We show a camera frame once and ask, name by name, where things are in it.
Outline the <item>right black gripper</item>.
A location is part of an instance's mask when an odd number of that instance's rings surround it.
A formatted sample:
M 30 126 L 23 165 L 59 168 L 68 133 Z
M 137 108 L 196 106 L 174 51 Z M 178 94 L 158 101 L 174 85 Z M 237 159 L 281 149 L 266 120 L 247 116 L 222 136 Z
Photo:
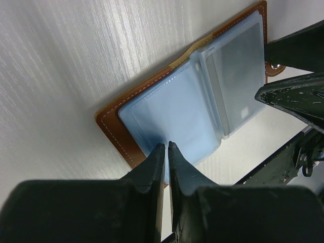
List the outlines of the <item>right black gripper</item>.
M 311 177 L 323 152 L 323 73 L 278 80 L 261 87 L 255 99 L 308 124 L 295 146 L 293 163 L 304 177 Z

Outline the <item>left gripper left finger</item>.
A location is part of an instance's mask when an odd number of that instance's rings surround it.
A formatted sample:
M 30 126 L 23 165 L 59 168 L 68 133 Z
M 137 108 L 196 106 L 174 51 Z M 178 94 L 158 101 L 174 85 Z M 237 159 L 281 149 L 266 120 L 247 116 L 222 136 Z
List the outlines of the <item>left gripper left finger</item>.
M 27 180 L 1 209 L 1 242 L 160 242 L 165 145 L 117 180 Z

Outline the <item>grey credit card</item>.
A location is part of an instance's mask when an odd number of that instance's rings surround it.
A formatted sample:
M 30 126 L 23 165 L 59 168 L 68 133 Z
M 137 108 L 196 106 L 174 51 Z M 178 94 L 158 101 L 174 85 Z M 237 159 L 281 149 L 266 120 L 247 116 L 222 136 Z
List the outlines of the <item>grey credit card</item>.
M 254 99 L 265 83 L 261 24 L 240 24 L 212 42 L 205 65 L 227 138 L 262 108 Z

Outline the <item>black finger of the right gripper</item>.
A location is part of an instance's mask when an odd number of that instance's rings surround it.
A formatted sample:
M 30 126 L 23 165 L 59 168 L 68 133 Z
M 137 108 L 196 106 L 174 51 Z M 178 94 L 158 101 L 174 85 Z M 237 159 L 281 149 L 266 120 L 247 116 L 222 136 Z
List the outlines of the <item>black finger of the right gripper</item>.
M 323 21 L 268 43 L 265 60 L 310 72 L 323 72 Z

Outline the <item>brown leather card holder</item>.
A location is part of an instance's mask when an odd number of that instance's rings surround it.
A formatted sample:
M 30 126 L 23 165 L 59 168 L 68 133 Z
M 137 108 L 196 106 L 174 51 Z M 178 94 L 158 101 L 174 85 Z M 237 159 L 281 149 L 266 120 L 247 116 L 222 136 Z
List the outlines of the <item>brown leather card holder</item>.
M 168 144 L 170 141 L 175 142 L 184 157 L 196 166 L 229 137 L 223 137 L 205 65 L 205 53 L 212 42 L 229 34 L 240 24 L 250 23 L 261 24 L 264 51 L 267 44 L 267 2 L 258 1 L 194 42 L 167 67 L 130 88 L 96 113 L 97 125 L 130 167 L 135 168 L 142 163 L 156 144 Z M 272 67 L 264 57 L 263 85 L 269 77 L 283 70 L 281 65 Z M 256 102 L 262 110 L 264 105 Z

